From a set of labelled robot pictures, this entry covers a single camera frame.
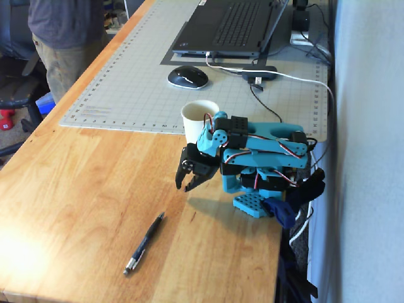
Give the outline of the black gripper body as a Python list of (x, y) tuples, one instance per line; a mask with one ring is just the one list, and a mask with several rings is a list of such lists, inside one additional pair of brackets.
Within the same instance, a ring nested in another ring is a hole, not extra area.
[(184, 168), (195, 175), (214, 175), (220, 166), (220, 157), (200, 152), (195, 143), (188, 143)]

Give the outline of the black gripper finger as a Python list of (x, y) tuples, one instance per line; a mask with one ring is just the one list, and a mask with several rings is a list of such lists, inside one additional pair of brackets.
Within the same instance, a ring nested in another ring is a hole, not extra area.
[(202, 183), (209, 181), (214, 177), (218, 170), (218, 167), (207, 167), (203, 169), (195, 169), (193, 172), (193, 178), (185, 186), (185, 192), (189, 192), (192, 189), (200, 186)]
[(181, 188), (182, 182), (186, 174), (189, 174), (193, 170), (192, 165), (193, 165), (192, 163), (188, 163), (188, 151), (183, 150), (179, 160), (179, 166), (177, 168), (177, 172), (175, 175), (175, 185), (177, 189)]

